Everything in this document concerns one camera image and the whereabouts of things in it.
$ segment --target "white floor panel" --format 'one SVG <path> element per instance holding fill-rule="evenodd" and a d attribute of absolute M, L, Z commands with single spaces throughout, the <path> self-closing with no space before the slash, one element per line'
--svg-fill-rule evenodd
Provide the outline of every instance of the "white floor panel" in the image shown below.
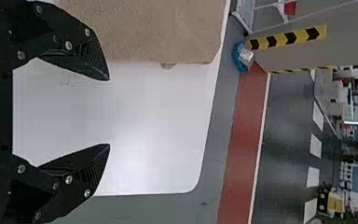
<path fill-rule="evenodd" d="M 315 198 L 305 203 L 304 208 L 304 223 L 310 221 L 316 215 L 316 210 L 318 206 L 318 199 Z"/>
<path fill-rule="evenodd" d="M 324 114 L 322 114 L 316 102 L 313 103 L 313 121 L 315 121 L 321 131 L 324 130 Z"/>
<path fill-rule="evenodd" d="M 313 133 L 310 135 L 310 154 L 322 157 L 322 142 Z"/>
<path fill-rule="evenodd" d="M 307 188 L 319 186 L 319 173 L 319 169 L 316 169 L 314 167 L 308 168 Z"/>

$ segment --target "gray floor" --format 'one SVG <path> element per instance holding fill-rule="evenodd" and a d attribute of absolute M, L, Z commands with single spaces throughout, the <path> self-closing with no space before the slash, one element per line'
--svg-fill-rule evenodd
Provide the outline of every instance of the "gray floor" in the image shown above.
<path fill-rule="evenodd" d="M 306 72 L 272 76 L 268 112 L 255 192 L 253 223 L 303 223 L 309 167 L 320 170 L 319 183 L 338 185 L 340 141 L 324 121 L 312 119 L 314 84 Z M 322 142 L 322 157 L 310 154 L 310 135 Z"/>
<path fill-rule="evenodd" d="M 231 50 L 235 43 L 243 40 L 243 32 L 236 19 L 228 19 L 204 161 L 196 188 L 188 194 L 94 197 L 55 224 L 216 223 L 239 79 L 231 61 Z"/>

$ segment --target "blue object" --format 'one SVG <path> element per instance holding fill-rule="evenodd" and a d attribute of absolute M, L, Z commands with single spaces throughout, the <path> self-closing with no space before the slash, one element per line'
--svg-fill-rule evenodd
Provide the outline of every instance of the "blue object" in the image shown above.
<path fill-rule="evenodd" d="M 245 41 L 240 41 L 234 45 L 234 49 L 232 50 L 232 60 L 240 72 L 247 73 L 249 72 L 249 67 L 240 61 L 240 49 L 244 47 Z"/>

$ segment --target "bolt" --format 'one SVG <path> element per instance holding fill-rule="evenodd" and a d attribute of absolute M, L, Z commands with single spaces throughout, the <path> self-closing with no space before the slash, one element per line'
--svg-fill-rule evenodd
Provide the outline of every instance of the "bolt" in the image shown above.
<path fill-rule="evenodd" d="M 60 187 L 60 183 L 55 182 L 55 183 L 53 184 L 53 189 L 54 189 L 54 190 L 58 189 L 59 187 Z"/>
<path fill-rule="evenodd" d="M 36 11 L 37 11 L 37 13 L 42 14 L 43 8 L 41 6 L 36 6 Z"/>
<path fill-rule="evenodd" d="M 74 181 L 74 178 L 71 175 L 68 175 L 65 178 L 65 184 L 70 185 L 72 183 L 72 181 Z"/>
<path fill-rule="evenodd" d="M 84 33 L 86 34 L 86 36 L 90 36 L 90 29 L 89 28 L 84 29 Z"/>
<path fill-rule="evenodd" d="M 19 174 L 23 174 L 25 172 L 25 166 L 24 165 L 20 165 L 18 168 L 17 168 L 17 173 Z"/>
<path fill-rule="evenodd" d="M 35 220 L 39 220 L 42 217 L 42 213 L 41 212 L 37 212 L 36 215 L 34 215 L 34 219 Z"/>
<path fill-rule="evenodd" d="M 91 191 L 89 189 L 86 189 L 86 191 L 84 191 L 84 197 L 88 198 L 91 194 Z"/>
<path fill-rule="evenodd" d="M 25 59 L 25 53 L 24 51 L 17 51 L 17 57 L 20 59 L 20 60 L 24 60 Z"/>
<path fill-rule="evenodd" d="M 66 47 L 67 50 L 72 50 L 72 47 L 73 47 L 73 46 L 72 46 L 72 43 L 71 43 L 71 42 L 66 41 L 66 42 L 65 42 L 65 47 Z"/>

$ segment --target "hazard stripe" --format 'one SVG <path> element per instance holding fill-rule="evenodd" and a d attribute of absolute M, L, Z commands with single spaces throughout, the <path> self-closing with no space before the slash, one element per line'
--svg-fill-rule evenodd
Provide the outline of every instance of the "hazard stripe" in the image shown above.
<path fill-rule="evenodd" d="M 326 35 L 327 24 L 317 25 L 282 34 L 249 39 L 246 41 L 246 46 L 251 50 L 273 49 L 285 45 L 294 45 L 312 40 L 325 39 Z"/>
<path fill-rule="evenodd" d="M 318 67 L 309 67 L 309 68 L 295 68 L 295 69 L 283 69 L 277 71 L 269 71 L 271 74 L 293 74 L 295 72 L 309 72 L 310 70 L 325 70 L 325 69 L 334 69 L 333 65 L 326 65 L 326 66 L 318 66 Z"/>

